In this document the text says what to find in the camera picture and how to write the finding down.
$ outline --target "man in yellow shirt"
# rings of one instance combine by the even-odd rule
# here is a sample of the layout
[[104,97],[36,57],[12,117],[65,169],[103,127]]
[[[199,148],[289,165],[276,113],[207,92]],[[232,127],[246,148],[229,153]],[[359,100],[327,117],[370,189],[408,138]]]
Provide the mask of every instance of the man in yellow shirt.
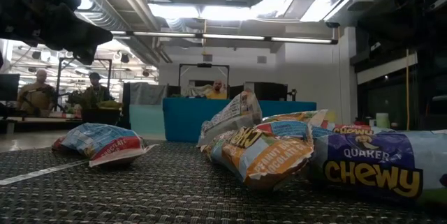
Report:
[[47,72],[38,70],[36,73],[36,82],[24,85],[17,98],[17,109],[25,110],[28,114],[35,116],[46,116],[53,108],[52,93],[54,88],[46,84]]
[[227,99],[226,97],[226,88],[224,87],[222,89],[222,80],[216,80],[214,81],[214,84],[212,85],[213,90],[207,94],[208,99]]

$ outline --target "floor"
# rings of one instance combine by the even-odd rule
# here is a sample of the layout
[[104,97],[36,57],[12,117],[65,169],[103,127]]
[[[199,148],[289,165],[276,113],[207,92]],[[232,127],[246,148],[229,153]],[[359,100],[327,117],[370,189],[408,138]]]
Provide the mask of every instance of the floor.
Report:
[[67,130],[0,134],[0,152],[50,147]]

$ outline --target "conveyor belt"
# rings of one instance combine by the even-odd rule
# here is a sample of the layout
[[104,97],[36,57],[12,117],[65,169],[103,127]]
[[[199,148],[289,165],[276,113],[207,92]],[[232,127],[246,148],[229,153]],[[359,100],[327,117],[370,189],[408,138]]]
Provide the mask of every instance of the conveyor belt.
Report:
[[[49,149],[0,154],[0,160],[0,171],[8,171],[2,177],[65,162]],[[193,144],[172,142],[130,167],[84,164],[0,186],[0,223],[266,222],[446,223],[421,210],[314,190],[298,179],[275,193],[251,191]]]

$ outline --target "person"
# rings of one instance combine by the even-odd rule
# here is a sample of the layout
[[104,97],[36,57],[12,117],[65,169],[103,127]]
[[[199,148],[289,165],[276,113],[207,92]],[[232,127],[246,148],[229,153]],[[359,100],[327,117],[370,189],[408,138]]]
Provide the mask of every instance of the person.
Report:
[[212,91],[207,94],[208,99],[227,99],[226,88],[223,85],[222,80],[214,81],[212,88]]
[[99,84],[101,76],[98,73],[90,73],[89,78],[91,86],[85,90],[85,95],[90,99],[91,103],[97,104],[103,101],[112,100],[109,90]]
[[17,97],[17,109],[24,110],[28,114],[47,116],[54,107],[54,88],[46,84],[47,72],[38,70],[36,82],[24,85]]

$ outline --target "black monitor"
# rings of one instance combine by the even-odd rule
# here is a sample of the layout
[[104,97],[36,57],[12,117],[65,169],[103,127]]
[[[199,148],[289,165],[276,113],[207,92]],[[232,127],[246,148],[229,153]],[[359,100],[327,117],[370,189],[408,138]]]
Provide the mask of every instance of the black monitor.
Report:
[[20,74],[0,74],[0,101],[16,101]]

